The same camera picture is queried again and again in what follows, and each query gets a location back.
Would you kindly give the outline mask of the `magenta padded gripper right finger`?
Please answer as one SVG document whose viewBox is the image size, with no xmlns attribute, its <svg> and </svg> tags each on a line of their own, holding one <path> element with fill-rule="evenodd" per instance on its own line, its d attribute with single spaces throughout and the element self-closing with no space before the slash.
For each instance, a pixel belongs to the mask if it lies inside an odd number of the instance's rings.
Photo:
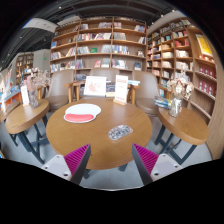
<svg viewBox="0 0 224 224">
<path fill-rule="evenodd" d="M 157 155 L 137 144 L 132 144 L 132 155 L 143 185 L 148 185 L 182 169 L 169 155 Z"/>
</svg>

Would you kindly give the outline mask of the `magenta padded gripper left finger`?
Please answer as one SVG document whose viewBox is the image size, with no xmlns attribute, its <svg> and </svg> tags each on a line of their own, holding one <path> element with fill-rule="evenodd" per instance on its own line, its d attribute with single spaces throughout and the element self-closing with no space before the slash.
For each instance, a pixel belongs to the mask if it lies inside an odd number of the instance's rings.
<svg viewBox="0 0 224 224">
<path fill-rule="evenodd" d="M 67 155 L 55 155 L 42 169 L 79 185 L 91 155 L 91 146 L 84 145 Z"/>
</svg>

